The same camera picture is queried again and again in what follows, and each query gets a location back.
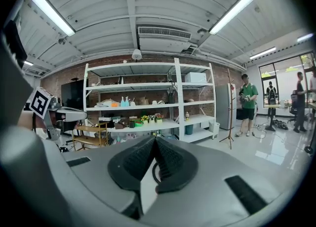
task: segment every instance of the shelf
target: shelf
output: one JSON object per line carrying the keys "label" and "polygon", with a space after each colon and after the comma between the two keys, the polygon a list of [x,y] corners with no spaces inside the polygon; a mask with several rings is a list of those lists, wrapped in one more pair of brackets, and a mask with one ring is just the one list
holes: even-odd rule
{"label": "shelf", "polygon": [[89,131],[89,132],[102,132],[102,131],[105,131],[106,128],[99,128],[99,127],[91,127],[91,126],[83,126],[83,125],[80,125],[80,126],[77,126],[76,130],[83,130],[83,131]]}
{"label": "shelf", "polygon": [[201,129],[201,128],[195,128],[193,129],[193,134],[191,135],[184,134],[182,141],[191,143],[191,142],[201,140],[201,139],[211,137],[211,136],[213,136],[212,132]]}
{"label": "shelf", "polygon": [[108,128],[109,132],[137,132],[137,131],[152,131],[152,130],[165,130],[165,129],[171,129],[171,128],[177,128],[179,127],[179,124],[175,121],[172,121],[170,119],[163,119],[162,123],[154,123],[154,124],[148,124],[143,125],[142,127],[135,127],[135,128],[124,128],[124,129],[115,129],[115,128]]}
{"label": "shelf", "polygon": [[191,125],[191,124],[196,124],[196,123],[201,123],[201,122],[208,122],[214,120],[214,117],[208,116],[208,115],[202,115],[202,114],[194,114],[191,115],[189,118],[189,121],[185,121],[184,119],[184,125]]}
{"label": "shelf", "polygon": [[183,106],[210,104],[210,103],[214,103],[214,102],[215,102],[214,100],[211,100],[211,101],[196,101],[196,102],[184,103]]}
{"label": "shelf", "polygon": [[96,87],[87,87],[86,90],[98,91],[100,93],[126,92],[126,91],[144,91],[144,90],[167,90],[172,86],[171,82],[153,82],[153,83],[131,83],[104,85]]}
{"label": "shelf", "polygon": [[157,104],[157,105],[136,105],[129,107],[96,107],[96,108],[86,108],[86,111],[124,111],[124,110],[142,110],[142,109],[161,109],[177,107],[178,103],[172,104]]}
{"label": "shelf", "polygon": [[199,83],[199,82],[183,82],[182,83],[182,89],[195,89],[195,88],[201,88],[206,86],[214,86],[213,83]]}
{"label": "shelf", "polygon": [[[85,143],[87,145],[99,146],[100,141],[99,138],[89,137],[89,136],[75,136],[74,141]],[[106,139],[101,138],[101,144],[105,144]]]}
{"label": "shelf", "polygon": [[113,64],[87,69],[88,72],[93,72],[99,77],[166,75],[170,70],[172,70],[172,73],[175,72],[174,63],[138,62]]}
{"label": "shelf", "polygon": [[210,67],[198,66],[198,65],[189,65],[189,64],[180,64],[181,74],[188,74],[191,72],[194,73],[204,73],[207,70],[210,70]]}

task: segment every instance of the coat rack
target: coat rack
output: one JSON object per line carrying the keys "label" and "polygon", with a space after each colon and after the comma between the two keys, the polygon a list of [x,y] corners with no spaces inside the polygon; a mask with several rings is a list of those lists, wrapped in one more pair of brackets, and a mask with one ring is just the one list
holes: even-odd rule
{"label": "coat rack", "polygon": [[230,143],[230,147],[232,149],[232,125],[233,125],[233,100],[235,99],[235,97],[233,98],[233,90],[232,90],[232,82],[234,81],[233,79],[231,80],[231,74],[229,72],[229,69],[227,69],[227,71],[225,71],[228,74],[228,80],[229,80],[229,84],[230,84],[230,91],[231,91],[231,106],[228,107],[228,110],[231,112],[231,121],[230,121],[230,128],[229,128],[229,134],[228,137],[222,139],[220,142],[224,141],[225,139],[229,139],[229,143]]}

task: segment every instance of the white metal shelf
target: white metal shelf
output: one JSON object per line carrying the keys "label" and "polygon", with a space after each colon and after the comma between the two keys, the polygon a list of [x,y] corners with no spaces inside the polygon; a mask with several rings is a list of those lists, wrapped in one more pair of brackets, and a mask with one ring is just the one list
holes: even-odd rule
{"label": "white metal shelf", "polygon": [[196,101],[196,102],[189,102],[189,103],[184,103],[183,106],[191,106],[191,105],[202,105],[202,104],[210,104],[214,103],[215,101]]}
{"label": "white metal shelf", "polygon": [[189,65],[189,64],[180,64],[181,74],[188,74],[190,72],[194,73],[204,73],[207,70],[210,70],[210,67],[198,66],[198,65]]}
{"label": "white metal shelf", "polygon": [[208,122],[208,121],[213,121],[213,120],[214,120],[214,117],[212,116],[203,115],[203,114],[194,114],[190,116],[189,121],[185,121],[185,118],[184,118],[184,125],[197,124],[197,123]]}
{"label": "white metal shelf", "polygon": [[[131,84],[117,84],[117,85],[106,85],[106,86],[96,86],[96,87],[86,87],[88,73],[92,72],[99,76],[98,83],[101,83],[101,78],[105,77],[117,77],[117,76],[148,76],[148,75],[165,75],[167,76],[167,81],[173,79],[172,75],[176,75],[175,87],[177,90],[179,103],[175,104],[162,104],[162,105],[137,105],[133,107],[86,107],[86,97],[92,92],[98,92],[98,99],[100,102],[101,93],[111,93],[111,92],[125,92],[125,91],[143,91],[143,90],[169,90],[172,88],[171,82],[152,82],[152,83],[131,83]],[[201,82],[182,82],[182,75],[186,75],[190,72],[194,73],[205,73],[210,72],[208,81],[212,83],[201,83]],[[105,65],[99,67],[89,68],[89,64],[85,66],[84,73],[84,83],[83,83],[83,107],[85,111],[98,111],[101,115],[101,111],[123,111],[123,110],[145,110],[145,109],[161,109],[170,108],[170,118],[164,119],[163,123],[149,124],[142,127],[136,128],[124,128],[122,130],[115,130],[110,128],[111,132],[133,132],[133,131],[151,131],[158,129],[171,129],[178,128],[178,135],[181,141],[193,142],[206,137],[210,137],[213,133],[196,128],[192,135],[185,135],[184,130],[186,125],[202,123],[207,121],[213,121],[215,123],[216,117],[216,93],[214,87],[214,75],[212,71],[212,65],[209,66],[198,66],[189,64],[180,64],[178,58],[174,58],[174,63],[160,63],[160,62],[139,62],[139,63],[123,63],[123,64],[113,64]],[[214,100],[201,101],[201,93],[204,87],[213,86]],[[187,89],[197,89],[199,92],[199,99],[195,102],[184,103],[183,100],[183,90]],[[179,107],[179,117],[184,117],[184,106],[190,105],[203,105],[214,103],[214,117],[206,115],[191,115],[188,122],[184,119],[179,119],[179,124],[173,121],[173,107]]]}
{"label": "white metal shelf", "polygon": [[199,83],[199,82],[183,82],[182,88],[183,89],[192,89],[192,88],[201,88],[201,87],[207,87],[207,86],[214,86],[213,83]]}
{"label": "white metal shelf", "polygon": [[193,133],[191,135],[184,134],[181,141],[191,143],[211,136],[213,136],[212,132],[201,128],[195,128],[193,129]]}
{"label": "white metal shelf", "polygon": [[145,110],[145,109],[161,109],[161,108],[170,108],[177,107],[179,104],[157,104],[157,105],[136,105],[128,107],[95,107],[95,108],[86,108],[86,111],[124,111],[124,110]]}
{"label": "white metal shelf", "polygon": [[112,93],[125,91],[167,90],[171,86],[171,82],[131,83],[87,87],[86,90],[98,91],[100,93]]}
{"label": "white metal shelf", "polygon": [[163,119],[162,123],[155,122],[154,124],[147,124],[143,125],[142,127],[135,127],[135,128],[124,128],[124,129],[115,129],[115,128],[108,128],[109,132],[137,132],[137,131],[152,131],[152,130],[165,130],[171,128],[178,128],[179,124],[170,119]]}
{"label": "white metal shelf", "polygon": [[174,67],[174,63],[138,62],[92,67],[88,68],[87,71],[93,72],[99,77],[166,75]]}

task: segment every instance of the brick wall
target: brick wall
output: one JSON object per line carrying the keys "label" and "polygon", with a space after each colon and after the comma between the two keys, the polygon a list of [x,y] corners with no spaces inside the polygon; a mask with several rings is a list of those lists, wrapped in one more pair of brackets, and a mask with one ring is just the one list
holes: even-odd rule
{"label": "brick wall", "polygon": [[[127,62],[134,62],[130,55],[127,56],[116,56],[116,57],[108,57],[103,59],[97,59],[89,61],[89,67],[97,67],[102,65],[110,65],[110,64],[119,64],[123,63],[123,60],[127,60]],[[155,55],[151,56],[151,58],[144,58],[142,62],[174,62],[173,57]],[[208,66],[208,62],[203,60],[191,59],[191,58],[180,58],[180,63],[183,64],[193,64],[193,65],[202,65]],[[225,71],[227,71],[226,67],[217,65],[212,63],[213,74],[215,85],[223,85],[228,82],[228,76]],[[85,70],[85,63],[69,67],[62,71],[59,71],[51,76],[48,76],[41,80],[41,86],[45,88],[47,91],[52,93],[55,96],[61,97],[61,85],[72,82],[71,79],[77,77],[79,80],[83,79]],[[239,91],[242,86],[242,80],[240,78],[240,72],[237,72],[233,69],[230,69],[231,77],[234,79],[234,84],[236,85],[237,91]],[[118,80],[118,77],[113,78],[104,78],[101,80],[101,84],[107,85],[114,83]],[[124,83],[140,83],[140,82],[155,82],[155,81],[166,81],[166,76],[129,76],[124,77]],[[92,83],[98,82],[98,77],[93,73],[88,73],[88,81],[89,86]],[[115,101],[120,102],[121,97],[128,96],[131,100],[135,98],[137,101],[138,98],[146,96],[149,99],[149,103],[152,103],[153,100],[160,101],[163,100],[167,102],[168,94],[165,90],[161,91],[138,91],[138,92],[117,92],[117,93],[104,93],[101,94],[101,101],[105,99],[113,99]],[[198,100],[198,90],[183,90],[184,100],[193,99],[195,101]],[[206,87],[201,95],[201,100],[213,100],[213,87]],[[92,92],[89,95],[89,106],[94,107],[98,102],[98,94],[97,92]],[[203,111],[207,115],[214,114],[214,105],[213,104],[204,104],[202,105]],[[131,116],[131,115],[141,115],[141,110],[132,110],[132,111],[117,111],[111,112],[112,115],[122,115],[122,116]],[[189,112],[189,114],[199,114],[199,105],[186,106],[184,108],[184,112]],[[163,109],[150,109],[147,110],[147,114],[155,114],[162,113],[165,117],[169,117],[169,108]],[[88,112],[88,118],[96,122],[97,117],[99,116],[98,112]],[[174,108],[174,116],[178,116],[178,108]]]}

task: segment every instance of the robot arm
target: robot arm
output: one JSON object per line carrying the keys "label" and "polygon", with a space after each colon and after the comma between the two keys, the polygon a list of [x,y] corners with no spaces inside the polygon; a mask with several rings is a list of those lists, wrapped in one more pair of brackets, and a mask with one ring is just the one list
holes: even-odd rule
{"label": "robot arm", "polygon": [[41,87],[36,88],[31,98],[30,109],[34,112],[33,116],[37,115],[43,119],[48,137],[53,141],[59,138],[57,128],[63,130],[64,122],[69,122],[74,128],[78,121],[87,118],[87,113],[84,111],[61,106],[57,97]]}

